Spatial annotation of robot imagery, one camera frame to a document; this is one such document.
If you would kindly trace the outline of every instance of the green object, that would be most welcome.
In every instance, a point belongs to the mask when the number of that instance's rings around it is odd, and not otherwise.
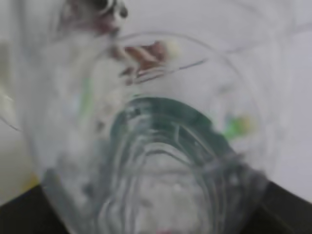
[[[135,118],[138,121],[131,130],[129,125]],[[213,130],[212,122],[206,116],[182,102],[168,98],[142,97],[128,103],[112,127],[114,151],[120,151],[121,142],[126,141],[126,147],[130,147],[141,136],[146,141],[172,145],[194,160],[200,157],[198,152],[209,161],[233,151],[225,137]]]
[[[226,139],[235,139],[249,134],[252,130],[251,120],[248,117],[238,117],[231,119],[223,135]]]

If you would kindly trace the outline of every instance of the black surface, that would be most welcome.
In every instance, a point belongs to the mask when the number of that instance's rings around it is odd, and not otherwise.
[[[242,234],[312,234],[312,205],[271,183]],[[68,234],[40,187],[0,207],[0,234]]]

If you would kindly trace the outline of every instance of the clear plastic cup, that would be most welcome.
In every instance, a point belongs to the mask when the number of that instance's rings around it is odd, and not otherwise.
[[[51,203],[73,234],[239,232],[280,140],[289,2],[108,2],[12,1],[18,114]]]
[[[17,130],[12,87],[10,86],[9,43],[0,39],[0,120]]]

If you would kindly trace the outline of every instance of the pink object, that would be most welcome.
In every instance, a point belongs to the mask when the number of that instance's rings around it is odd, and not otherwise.
[[[115,47],[113,57],[127,64],[128,68],[120,75],[130,76],[126,84],[131,85],[136,78],[140,78],[152,71],[164,72],[168,52],[165,42],[156,41],[152,45]]]

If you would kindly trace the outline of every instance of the small figure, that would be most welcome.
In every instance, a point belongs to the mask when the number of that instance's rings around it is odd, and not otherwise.
[[[120,76],[129,76],[127,85],[132,85],[140,78],[153,71],[165,73],[166,62],[175,59],[180,54],[177,44],[171,40],[156,41],[152,45],[143,46],[116,46],[113,48],[113,57],[128,67]]]
[[[227,139],[243,137],[254,130],[251,119],[248,116],[240,116],[229,120],[227,129],[223,135]]]

